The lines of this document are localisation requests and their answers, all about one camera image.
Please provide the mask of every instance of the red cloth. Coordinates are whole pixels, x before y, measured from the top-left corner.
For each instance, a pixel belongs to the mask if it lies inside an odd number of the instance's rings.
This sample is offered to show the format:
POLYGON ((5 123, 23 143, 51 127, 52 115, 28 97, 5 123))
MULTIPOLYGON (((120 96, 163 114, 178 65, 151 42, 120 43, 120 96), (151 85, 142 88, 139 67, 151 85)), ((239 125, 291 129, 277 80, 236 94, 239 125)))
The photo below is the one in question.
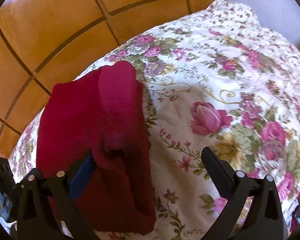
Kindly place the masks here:
POLYGON ((147 234, 156 221, 143 85, 135 74, 121 61, 56 84, 40 120, 37 168, 44 177, 92 151, 97 168, 74 203, 97 231, 147 234))

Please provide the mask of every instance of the green leaf print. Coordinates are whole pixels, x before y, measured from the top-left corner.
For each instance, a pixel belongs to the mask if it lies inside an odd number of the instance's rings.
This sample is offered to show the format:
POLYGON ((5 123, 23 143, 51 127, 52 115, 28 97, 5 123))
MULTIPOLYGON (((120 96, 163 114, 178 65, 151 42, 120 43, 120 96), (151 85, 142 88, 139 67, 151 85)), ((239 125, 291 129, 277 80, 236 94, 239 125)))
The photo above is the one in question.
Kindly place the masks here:
POLYGON ((202 173, 203 173, 203 171, 199 170, 199 169, 196 169, 196 170, 193 171, 194 175, 201 175, 202 173))
POLYGON ((155 56, 155 57, 148 57, 146 59, 147 59, 147 61, 149 61, 151 63, 157 62, 159 60, 159 58, 157 56, 155 56))
POLYGON ((205 204, 204 206, 202 206, 202 208, 211 209, 214 208, 215 206, 216 206, 215 204, 205 204))
POLYGON ((175 222, 175 221, 170 222, 170 224, 173 225, 173 226, 175 226, 175 227, 179 226, 179 224, 177 222, 175 222))
POLYGON ((300 169, 296 169, 293 171, 292 175, 296 178, 296 180, 300 181, 300 169))
POLYGON ((287 171, 293 173, 295 170, 297 158, 297 140, 291 140, 286 148, 287 152, 287 171))
POLYGON ((230 110, 229 113, 232 114, 232 115, 234 115, 234 116, 239 117, 239 116, 241 116, 240 111, 241 111, 241 109, 237 108, 237 109, 230 110))
POLYGON ((132 63, 132 62, 134 62, 137 58, 139 58, 140 57, 140 55, 128 55, 128 56, 126 56, 125 58, 124 58, 124 60, 126 60, 126 61, 128 61, 128 62, 130 62, 130 63, 132 63))
POLYGON ((211 197, 208 194, 203 194, 198 196, 199 198, 201 198, 203 200, 203 202, 207 203, 207 204, 214 204, 214 199, 213 197, 211 197))
POLYGON ((244 154, 254 155, 258 152, 259 146, 262 145, 262 141, 254 130, 238 123, 231 127, 231 131, 244 154))
POLYGON ((272 109, 267 109, 267 110, 266 110, 265 118, 266 118, 268 121, 275 121, 275 111, 272 110, 272 109))
POLYGON ((198 168, 205 169, 203 163, 201 163, 201 162, 197 162, 197 166, 198 166, 198 168))
POLYGON ((235 71, 219 69, 217 72, 220 76, 229 77, 230 79, 235 79, 235 71))
POLYGON ((137 69, 144 69, 146 67, 146 63, 144 63, 140 58, 134 62, 134 65, 137 69))
POLYGON ((254 172, 255 170, 255 157, 254 155, 246 155, 245 156, 245 159, 243 160, 242 162, 242 171, 248 173, 248 174, 251 174, 254 172))
POLYGON ((266 126, 266 121, 265 120, 257 120, 254 123, 254 128, 260 134, 262 132, 262 129, 266 126))
POLYGON ((215 68, 218 68, 218 65, 217 65, 217 63, 211 62, 211 63, 209 63, 208 68, 215 69, 215 68))
POLYGON ((239 65, 235 65, 235 68, 240 72, 240 73, 244 73, 244 69, 239 65))
POLYGON ((170 49, 163 49, 161 50, 160 54, 164 56, 172 56, 172 52, 170 49))
POLYGON ((152 120, 148 120, 147 123, 151 124, 151 125, 157 125, 156 122, 152 121, 152 120))

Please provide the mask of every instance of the floral pattern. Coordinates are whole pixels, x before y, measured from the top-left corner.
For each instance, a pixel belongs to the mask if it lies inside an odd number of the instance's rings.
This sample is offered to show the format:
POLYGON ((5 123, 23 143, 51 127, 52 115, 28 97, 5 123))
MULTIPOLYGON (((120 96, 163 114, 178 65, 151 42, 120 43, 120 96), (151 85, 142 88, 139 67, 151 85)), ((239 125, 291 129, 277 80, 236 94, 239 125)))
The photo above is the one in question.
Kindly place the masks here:
MULTIPOLYGON (((271 174, 290 226, 300 192, 300 52, 293 44, 263 28, 248 6, 216 0, 128 40, 77 78, 119 60, 145 85, 158 219, 147 236, 97 232, 102 240, 201 238, 227 202, 201 162, 206 146, 250 177, 271 174)), ((9 159, 16 181, 35 167, 40 116, 9 159)))

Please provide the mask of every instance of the pink flower print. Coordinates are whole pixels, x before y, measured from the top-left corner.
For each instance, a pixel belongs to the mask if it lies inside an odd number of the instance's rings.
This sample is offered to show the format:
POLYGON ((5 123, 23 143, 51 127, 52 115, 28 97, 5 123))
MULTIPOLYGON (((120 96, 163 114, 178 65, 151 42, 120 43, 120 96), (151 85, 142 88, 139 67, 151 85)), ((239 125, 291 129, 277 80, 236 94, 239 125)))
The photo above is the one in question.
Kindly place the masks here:
POLYGON ((283 127, 276 121, 268 122, 262 129, 260 136, 264 142, 268 142, 271 139, 274 139, 281 142, 283 146, 286 145, 287 134, 284 131, 283 127))
POLYGON ((284 158, 284 146, 280 141, 271 139, 260 148, 260 154, 269 161, 278 161, 279 158, 284 158))
POLYGON ((222 62, 222 68, 224 70, 235 70, 234 64, 228 60, 222 62))
POLYGON ((160 54, 162 50, 162 47, 150 47, 146 52, 145 52, 145 56, 147 57, 155 57, 158 56, 160 54))
POLYGON ((248 126, 251 129, 254 129, 254 124, 261 119, 261 116, 258 113, 255 113, 255 111, 251 112, 242 112, 242 119, 241 123, 245 126, 248 126))
POLYGON ((176 203, 176 200, 179 198, 176 196, 175 192, 171 192, 169 189, 167 189, 167 193, 163 195, 165 199, 168 199, 172 204, 176 203))
POLYGON ((229 60, 227 57, 218 56, 218 57, 216 57, 216 62, 220 63, 224 70, 235 70, 236 69, 234 62, 229 60))
POLYGON ((248 49, 246 46, 243 46, 242 44, 236 44, 235 47, 239 49, 248 49))
POLYGON ((166 133, 167 133, 167 131, 166 131, 165 129, 161 129, 161 130, 160 130, 160 134, 161 134, 161 135, 165 135, 166 133))
POLYGON ((194 118, 190 122, 191 131, 201 136, 216 133, 220 128, 229 127, 233 121, 226 110, 217 110, 210 103, 195 102, 191 107, 191 114, 194 118))
POLYGON ((247 50, 246 53, 248 55, 248 61, 251 64, 252 68, 259 69, 261 65, 259 63, 258 52, 253 51, 253 50, 247 50))
POLYGON ((191 142, 188 142, 188 140, 185 142, 185 143, 183 143, 186 147, 189 147, 190 145, 191 145, 191 142))
POLYGON ((162 71, 164 71, 166 64, 162 60, 157 60, 156 62, 148 62, 144 73, 149 77, 154 77, 156 75, 160 75, 162 71))
POLYGON ((114 62, 116 59, 117 59, 117 55, 115 55, 115 54, 111 54, 109 57, 107 57, 106 59, 107 59, 107 61, 109 61, 109 62, 114 62))
POLYGON ((143 49, 147 49, 149 48, 149 43, 147 42, 144 42, 144 41, 138 41, 134 44, 135 47, 140 47, 140 48, 143 48, 143 49))
POLYGON ((189 172, 189 163, 191 161, 191 157, 189 156, 183 156, 182 157, 182 162, 179 163, 179 169, 185 168, 185 173, 189 172))
POLYGON ((222 34, 221 34, 221 33, 219 33, 219 32, 215 32, 215 31, 213 31, 212 29, 208 29, 208 32, 209 32, 210 34, 212 34, 212 35, 216 35, 216 36, 222 36, 222 34))
POLYGON ((183 48, 176 48, 172 51, 172 54, 175 55, 177 57, 176 60, 179 61, 184 58, 186 52, 183 48))
POLYGON ((138 36, 137 41, 151 43, 154 41, 154 37, 151 35, 138 36))
POLYGON ((214 204, 216 205, 214 207, 214 211, 217 212, 218 214, 220 214, 223 209, 225 208, 226 204, 227 204, 228 200, 226 198, 217 198, 215 201, 214 201, 214 204))
POLYGON ((294 182, 295 178, 293 177, 291 172, 287 172, 284 180, 277 187, 281 202, 289 197, 291 191, 294 189, 294 182))
POLYGON ((117 55, 118 55, 119 57, 125 57, 125 56, 127 56, 127 54, 128 54, 128 52, 127 52, 125 49, 121 49, 121 50, 119 50, 118 53, 117 53, 117 55))

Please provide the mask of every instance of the pink rose print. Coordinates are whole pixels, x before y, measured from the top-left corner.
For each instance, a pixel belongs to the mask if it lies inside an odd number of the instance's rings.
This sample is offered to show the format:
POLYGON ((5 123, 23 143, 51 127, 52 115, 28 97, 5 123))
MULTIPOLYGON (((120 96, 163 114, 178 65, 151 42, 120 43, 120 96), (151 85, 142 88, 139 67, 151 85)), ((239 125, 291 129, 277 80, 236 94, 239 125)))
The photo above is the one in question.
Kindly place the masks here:
POLYGON ((270 140, 261 147, 261 155, 264 155, 269 161, 277 161, 284 158, 284 146, 277 140, 270 140))
POLYGON ((107 61, 114 62, 118 56, 115 54, 111 54, 109 57, 107 57, 107 61))
POLYGON ((246 53, 248 55, 248 60, 249 60, 249 63, 251 64, 252 68, 259 69, 261 65, 259 63, 258 52, 253 51, 253 50, 247 50, 246 53))
POLYGON ((221 34, 221 33, 219 33, 219 32, 215 32, 215 31, 213 31, 212 29, 208 29, 208 32, 209 32, 210 34, 212 34, 212 35, 216 35, 216 36, 222 36, 222 34, 221 34))
POLYGON ((137 41, 151 43, 154 41, 154 37, 151 35, 138 36, 137 41))
POLYGON ((294 188, 294 181, 295 178, 293 177, 291 172, 287 172, 284 177, 284 180, 277 187, 281 202, 286 200, 289 197, 291 191, 294 188))
POLYGON ((271 139, 277 140, 282 143, 283 146, 286 145, 286 132, 283 127, 276 121, 270 121, 262 129, 261 139, 264 142, 268 142, 271 139))
POLYGON ((191 157, 189 156, 183 156, 182 157, 182 162, 179 163, 179 169, 185 168, 185 173, 189 172, 189 163, 191 161, 191 157))
POLYGON ((125 56, 127 56, 127 54, 128 54, 128 52, 127 52, 125 49, 121 49, 121 50, 119 50, 118 53, 117 53, 117 55, 118 55, 119 57, 125 57, 125 56))
POLYGON ((233 120, 232 116, 227 115, 226 110, 216 110, 212 104, 205 102, 195 102, 191 107, 191 114, 194 118, 190 122, 191 131, 201 136, 229 127, 233 120))
POLYGON ((226 204, 227 204, 228 200, 226 198, 217 198, 215 201, 214 201, 214 204, 216 205, 214 207, 214 211, 217 212, 218 214, 220 214, 223 209, 225 208, 226 204))
POLYGON ((145 56, 147 57, 154 57, 158 56, 161 52, 162 48, 161 47, 150 47, 146 52, 145 56))

